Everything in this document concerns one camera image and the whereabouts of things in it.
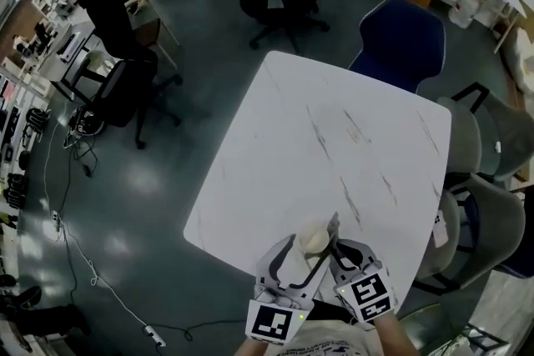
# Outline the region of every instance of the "concrete floor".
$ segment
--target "concrete floor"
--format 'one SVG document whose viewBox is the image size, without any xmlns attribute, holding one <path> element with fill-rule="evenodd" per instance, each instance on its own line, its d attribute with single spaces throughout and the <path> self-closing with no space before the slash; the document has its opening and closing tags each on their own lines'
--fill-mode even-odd
<svg viewBox="0 0 534 356">
<path fill-rule="evenodd" d="M 247 17 L 239 0 L 151 0 L 174 31 L 182 47 L 172 51 L 184 77 L 171 88 L 169 107 L 184 119 L 180 128 L 149 115 L 144 137 L 148 147 L 134 145 L 134 124 L 108 127 L 98 137 L 98 169 L 87 178 L 73 162 L 71 185 L 63 220 L 79 240 L 98 273 L 114 286 L 124 302 L 145 322 L 186 327 L 218 319 L 244 318 L 253 278 L 222 264 L 184 241 L 182 231 L 196 195 L 224 133 L 249 83 L 269 50 L 292 52 L 283 33 L 261 43 L 258 51 L 248 40 L 261 27 Z M 331 25 L 329 33 L 298 35 L 306 57 L 346 68 L 361 47 L 358 22 L 380 0 L 321 0 L 318 18 Z M 446 21 L 447 63 L 439 77 L 423 83 L 428 98 L 451 95 L 475 80 L 506 96 L 503 68 L 491 50 L 487 29 L 473 24 L 460 30 Z M 161 58 L 161 74 L 171 72 Z M 64 100 L 54 96 L 54 115 L 61 116 Z M 24 287 L 43 287 L 40 307 L 66 304 L 73 287 L 65 244 L 54 242 L 48 211 L 43 208 L 43 168 L 55 126 L 51 120 L 43 140 L 32 152 L 27 207 L 20 222 L 19 270 Z M 68 181 L 68 152 L 61 142 L 66 128 L 54 136 L 48 161 L 47 185 L 52 208 L 61 205 Z M 78 277 L 76 304 L 93 329 L 89 338 L 75 336 L 79 354 L 155 354 L 154 342 L 101 285 L 93 288 L 91 271 L 73 248 Z M 467 320 L 476 306 L 486 278 L 446 301 L 454 317 Z M 411 293 L 403 312 L 431 301 Z M 217 325 L 193 331 L 187 342 L 179 331 L 159 329 L 167 341 L 166 354 L 232 354 L 244 337 L 244 325 Z"/>
</svg>

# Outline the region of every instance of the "blue chair backrest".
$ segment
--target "blue chair backrest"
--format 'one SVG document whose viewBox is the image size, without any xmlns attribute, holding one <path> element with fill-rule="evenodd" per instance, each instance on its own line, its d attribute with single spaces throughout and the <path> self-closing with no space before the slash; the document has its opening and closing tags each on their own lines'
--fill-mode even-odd
<svg viewBox="0 0 534 356">
<path fill-rule="evenodd" d="M 443 69 L 443 23 L 414 3 L 385 0 L 362 18 L 360 33 L 364 53 L 407 78 L 422 80 Z"/>
</svg>

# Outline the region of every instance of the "power strip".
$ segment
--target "power strip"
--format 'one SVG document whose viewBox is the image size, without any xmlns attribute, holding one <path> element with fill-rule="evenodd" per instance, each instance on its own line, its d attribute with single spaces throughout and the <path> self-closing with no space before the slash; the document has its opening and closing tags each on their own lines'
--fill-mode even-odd
<svg viewBox="0 0 534 356">
<path fill-rule="evenodd" d="M 163 341 L 163 339 L 158 335 L 158 333 L 150 325 L 146 325 L 143 328 L 143 330 L 149 337 L 152 337 L 152 340 L 156 342 L 157 346 L 167 347 L 167 344 Z"/>
</svg>

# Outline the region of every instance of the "plastic container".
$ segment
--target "plastic container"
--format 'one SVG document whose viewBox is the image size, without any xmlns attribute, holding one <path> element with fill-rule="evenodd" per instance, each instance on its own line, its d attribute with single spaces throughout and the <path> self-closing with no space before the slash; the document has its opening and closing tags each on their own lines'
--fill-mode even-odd
<svg viewBox="0 0 534 356">
<path fill-rule="evenodd" d="M 449 19 L 460 28 L 468 28 L 481 5 L 481 0 L 458 0 L 449 11 Z"/>
</svg>

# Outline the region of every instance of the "marble table top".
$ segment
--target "marble table top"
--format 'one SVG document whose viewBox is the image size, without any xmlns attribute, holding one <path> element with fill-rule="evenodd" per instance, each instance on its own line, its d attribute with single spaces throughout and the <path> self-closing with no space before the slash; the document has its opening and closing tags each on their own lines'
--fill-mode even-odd
<svg viewBox="0 0 534 356">
<path fill-rule="evenodd" d="M 211 165 L 185 238 L 254 274 L 275 243 L 340 216 L 340 237 L 368 244 L 388 268 L 397 307 L 431 236 L 451 115 L 378 80 L 269 53 Z M 299 249 L 282 284 L 310 271 Z M 335 303 L 327 273 L 319 298 Z"/>
</svg>

